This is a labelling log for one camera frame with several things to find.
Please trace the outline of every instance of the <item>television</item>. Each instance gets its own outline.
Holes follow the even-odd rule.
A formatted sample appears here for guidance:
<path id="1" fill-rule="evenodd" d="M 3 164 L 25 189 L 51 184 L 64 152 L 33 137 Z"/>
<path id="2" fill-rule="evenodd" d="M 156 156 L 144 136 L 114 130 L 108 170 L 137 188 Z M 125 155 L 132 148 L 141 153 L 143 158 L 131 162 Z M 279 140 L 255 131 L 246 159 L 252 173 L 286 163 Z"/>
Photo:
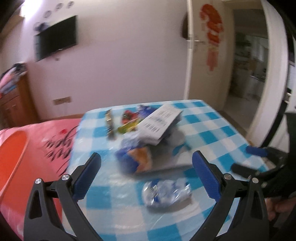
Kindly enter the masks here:
<path id="1" fill-rule="evenodd" d="M 56 23 L 35 36 L 37 61 L 77 44 L 76 17 Z"/>

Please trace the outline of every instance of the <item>checkered tablecloth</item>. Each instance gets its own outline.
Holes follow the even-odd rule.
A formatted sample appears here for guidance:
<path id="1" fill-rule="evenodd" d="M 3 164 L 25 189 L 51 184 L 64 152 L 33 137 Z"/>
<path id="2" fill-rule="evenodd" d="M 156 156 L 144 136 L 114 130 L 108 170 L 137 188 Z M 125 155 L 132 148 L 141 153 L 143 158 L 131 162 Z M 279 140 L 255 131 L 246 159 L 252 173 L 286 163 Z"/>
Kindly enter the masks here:
<path id="1" fill-rule="evenodd" d="M 230 172 L 234 162 L 265 171 L 262 159 L 245 152 L 246 140 L 214 109 L 200 100 L 145 103 L 160 107 L 170 103 L 182 109 L 179 129 L 185 134 L 192 151 L 200 150 L 222 173 Z M 112 108 L 118 126 L 124 110 L 136 111 L 137 105 Z M 114 152 L 119 141 L 106 136 L 105 112 L 100 108 L 87 112 L 81 120 L 70 160 L 69 173 L 84 164 L 93 152 L 102 158 L 102 167 L 84 200 L 78 202 L 88 221 L 105 241 L 188 241 L 211 212 L 215 200 L 210 199 L 193 168 L 172 169 L 126 176 L 120 173 Z M 146 181 L 155 178 L 185 178 L 191 184 L 192 197 L 167 210 L 151 210 L 144 206 L 141 191 Z M 227 231 L 238 200 L 220 230 Z M 63 217 L 66 231 L 73 233 Z"/>

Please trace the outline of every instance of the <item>metal screw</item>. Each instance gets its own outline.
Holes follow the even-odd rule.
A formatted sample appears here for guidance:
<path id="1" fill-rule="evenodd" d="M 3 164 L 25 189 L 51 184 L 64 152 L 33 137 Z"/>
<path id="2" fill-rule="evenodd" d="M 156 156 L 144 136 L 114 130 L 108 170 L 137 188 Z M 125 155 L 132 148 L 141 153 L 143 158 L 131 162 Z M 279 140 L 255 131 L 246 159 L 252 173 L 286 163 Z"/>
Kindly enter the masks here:
<path id="1" fill-rule="evenodd" d="M 62 180 L 63 180 L 63 181 L 66 181 L 66 180 L 68 180 L 69 178 L 70 178 L 70 176 L 69 176 L 68 174 L 62 176 Z"/>
<path id="2" fill-rule="evenodd" d="M 254 177 L 254 178 L 252 178 L 252 182 L 253 182 L 253 183 L 258 183 L 259 180 L 258 180 L 257 178 Z"/>
<path id="3" fill-rule="evenodd" d="M 230 180 L 230 179 L 231 179 L 231 175 L 228 174 L 228 173 L 225 173 L 225 174 L 224 174 L 224 178 L 225 178 L 226 180 Z"/>
<path id="4" fill-rule="evenodd" d="M 37 179 L 35 180 L 35 183 L 36 183 L 36 184 L 39 184 L 41 181 L 42 181 L 41 178 L 37 178 Z"/>
<path id="5" fill-rule="evenodd" d="M 265 188 L 267 186 L 267 182 L 263 182 L 262 184 L 261 184 L 261 187 L 262 188 Z"/>

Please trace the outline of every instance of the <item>hand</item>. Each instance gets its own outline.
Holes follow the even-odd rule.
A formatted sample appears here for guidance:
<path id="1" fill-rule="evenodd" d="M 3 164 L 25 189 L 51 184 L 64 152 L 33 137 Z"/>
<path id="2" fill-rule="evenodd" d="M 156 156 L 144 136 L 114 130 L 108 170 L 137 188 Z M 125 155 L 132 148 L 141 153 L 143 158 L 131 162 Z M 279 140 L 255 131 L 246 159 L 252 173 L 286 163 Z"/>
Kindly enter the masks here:
<path id="1" fill-rule="evenodd" d="M 285 199 L 285 200 L 277 200 L 272 198 L 265 199 L 268 220 L 271 221 L 276 217 L 276 213 L 286 213 L 291 212 L 296 204 L 296 197 Z"/>

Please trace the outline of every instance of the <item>power outlet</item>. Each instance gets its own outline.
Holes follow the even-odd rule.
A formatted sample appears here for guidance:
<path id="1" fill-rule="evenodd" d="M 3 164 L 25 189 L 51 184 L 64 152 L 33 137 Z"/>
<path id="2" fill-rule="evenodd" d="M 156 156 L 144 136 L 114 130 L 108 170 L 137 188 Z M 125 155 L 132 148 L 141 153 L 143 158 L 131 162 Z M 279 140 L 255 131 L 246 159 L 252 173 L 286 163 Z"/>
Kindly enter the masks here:
<path id="1" fill-rule="evenodd" d="M 55 99 L 53 100 L 54 105 L 59 105 L 59 104 L 64 104 L 64 103 L 71 103 L 72 99 L 71 96 L 65 97 L 65 98 L 60 98 L 60 99 Z"/>

